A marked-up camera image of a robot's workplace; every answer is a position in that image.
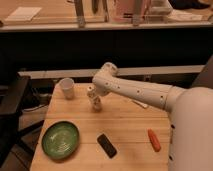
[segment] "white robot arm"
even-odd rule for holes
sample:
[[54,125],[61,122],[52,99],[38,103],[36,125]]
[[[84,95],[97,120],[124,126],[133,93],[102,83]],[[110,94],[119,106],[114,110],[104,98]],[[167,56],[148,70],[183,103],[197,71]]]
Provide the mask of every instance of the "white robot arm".
[[114,64],[107,62],[95,74],[93,83],[99,95],[114,92],[170,112],[177,97],[185,91],[171,85],[119,79],[115,77],[117,71]]
[[96,92],[114,92],[171,114],[169,171],[213,170],[213,90],[116,78],[117,67],[105,63],[94,75]]

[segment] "floor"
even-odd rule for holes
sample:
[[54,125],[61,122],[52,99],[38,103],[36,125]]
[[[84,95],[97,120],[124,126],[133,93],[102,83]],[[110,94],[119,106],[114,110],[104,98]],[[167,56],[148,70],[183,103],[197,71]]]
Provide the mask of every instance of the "floor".
[[[47,109],[48,106],[31,112],[23,111],[23,115],[20,118],[20,129],[44,119]],[[23,140],[32,149],[35,149],[39,135],[40,129],[33,131],[29,135],[26,135]],[[0,168],[0,171],[28,171],[30,169],[31,161],[32,158],[21,148],[15,145],[7,157],[3,167]]]

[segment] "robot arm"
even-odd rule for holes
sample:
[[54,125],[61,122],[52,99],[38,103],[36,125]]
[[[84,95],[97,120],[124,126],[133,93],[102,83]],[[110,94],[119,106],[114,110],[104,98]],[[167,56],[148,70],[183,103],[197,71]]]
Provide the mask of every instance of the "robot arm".
[[171,85],[116,78],[117,71],[114,64],[107,62],[95,74],[93,84],[99,95],[114,92],[170,112],[178,96],[185,91]]

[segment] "black chair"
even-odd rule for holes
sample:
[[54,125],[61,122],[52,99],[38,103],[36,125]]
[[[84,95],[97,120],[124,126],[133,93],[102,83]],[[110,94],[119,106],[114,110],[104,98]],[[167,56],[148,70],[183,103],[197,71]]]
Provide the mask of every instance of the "black chair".
[[205,67],[192,83],[192,87],[207,87],[213,89],[213,55],[210,57]]
[[29,76],[19,76],[9,58],[0,55],[0,167],[3,165],[13,145],[17,144],[31,156],[34,151],[22,140],[22,137],[43,125],[35,123],[19,131],[19,117],[22,109],[29,105],[31,98],[34,105],[39,102],[33,95]]

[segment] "black eraser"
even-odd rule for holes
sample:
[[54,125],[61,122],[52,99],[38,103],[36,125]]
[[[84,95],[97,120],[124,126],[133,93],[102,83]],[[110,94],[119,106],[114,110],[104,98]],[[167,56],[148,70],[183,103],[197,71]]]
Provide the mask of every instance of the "black eraser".
[[106,135],[102,134],[97,138],[98,143],[101,145],[101,147],[104,149],[106,154],[109,156],[109,158],[114,157],[117,154],[117,150],[112,145],[112,143],[109,141],[109,139],[106,137]]

